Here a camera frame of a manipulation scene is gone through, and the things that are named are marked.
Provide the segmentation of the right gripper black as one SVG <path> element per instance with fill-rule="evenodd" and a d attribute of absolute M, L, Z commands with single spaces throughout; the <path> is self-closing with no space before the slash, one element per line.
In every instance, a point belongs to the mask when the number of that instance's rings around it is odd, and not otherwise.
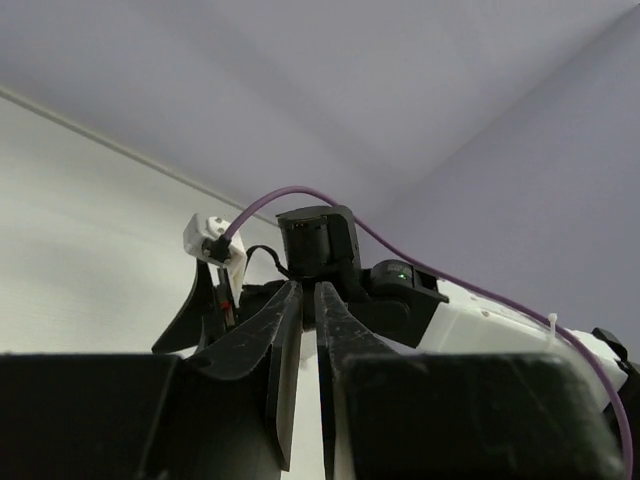
<path fill-rule="evenodd" d="M 209 265 L 196 261 L 193 284 L 174 319 L 151 347 L 153 354 L 170 354 L 194 347 L 194 355 L 209 344 L 207 328 L 215 325 L 216 286 Z M 281 329 L 300 320 L 300 289 L 285 280 L 263 285 L 245 285 L 239 304 L 231 310 L 220 309 L 226 331 L 214 341 L 247 339 L 274 342 Z"/>

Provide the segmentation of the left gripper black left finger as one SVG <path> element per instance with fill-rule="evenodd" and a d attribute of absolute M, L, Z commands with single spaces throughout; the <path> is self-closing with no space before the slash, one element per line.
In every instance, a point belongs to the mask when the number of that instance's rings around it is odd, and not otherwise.
<path fill-rule="evenodd" d="M 291 462 L 303 294 L 184 359 L 5 354 L 5 479 L 277 479 Z"/>

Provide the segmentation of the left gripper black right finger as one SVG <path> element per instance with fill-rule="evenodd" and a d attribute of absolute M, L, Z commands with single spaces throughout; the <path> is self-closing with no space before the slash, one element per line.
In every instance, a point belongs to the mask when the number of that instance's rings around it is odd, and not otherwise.
<path fill-rule="evenodd" d="M 578 371 L 548 354 L 403 355 L 314 293 L 329 479 L 621 479 Z"/>

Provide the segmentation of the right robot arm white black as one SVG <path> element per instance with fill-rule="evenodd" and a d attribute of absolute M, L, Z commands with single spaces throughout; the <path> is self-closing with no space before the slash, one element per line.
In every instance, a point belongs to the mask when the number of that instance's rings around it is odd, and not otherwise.
<path fill-rule="evenodd" d="M 311 206 L 277 218 L 284 250 L 273 255 L 282 280 L 311 295 L 319 282 L 334 285 L 349 312 L 390 344 L 427 353 L 539 353 L 568 360 L 587 380 L 609 421 L 616 392 L 631 427 L 639 424 L 639 367 L 610 332 L 562 332 L 555 318 L 538 322 L 415 264 L 391 259 L 365 268 L 356 223 L 344 206 Z M 183 233 L 196 261 L 190 293 L 153 345 L 156 354 L 204 348 L 257 313 L 280 282 L 244 280 L 253 249 L 226 239 L 227 222 L 193 216 Z"/>

